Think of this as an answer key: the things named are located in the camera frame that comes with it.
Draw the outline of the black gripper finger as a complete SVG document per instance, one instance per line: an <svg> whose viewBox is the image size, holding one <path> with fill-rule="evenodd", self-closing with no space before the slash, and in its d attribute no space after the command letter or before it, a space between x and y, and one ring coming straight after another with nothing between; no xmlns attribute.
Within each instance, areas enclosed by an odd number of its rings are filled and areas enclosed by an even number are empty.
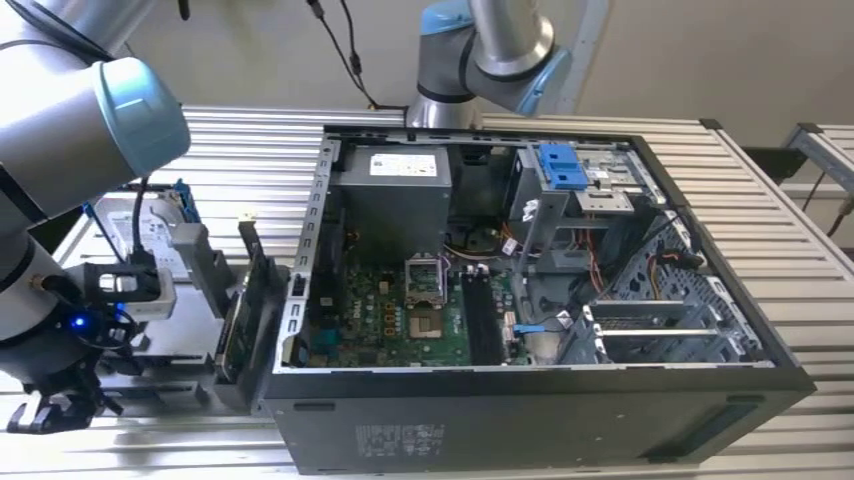
<svg viewBox="0 0 854 480"><path fill-rule="evenodd" d="M124 407L105 394L98 383L86 386L86 396L92 404L92 413L100 415L104 412L121 416Z"/></svg>
<svg viewBox="0 0 854 480"><path fill-rule="evenodd" d="M50 396L33 391L14 410L5 427L8 433L61 433L84 430L92 421L92 398L78 392Z"/></svg>

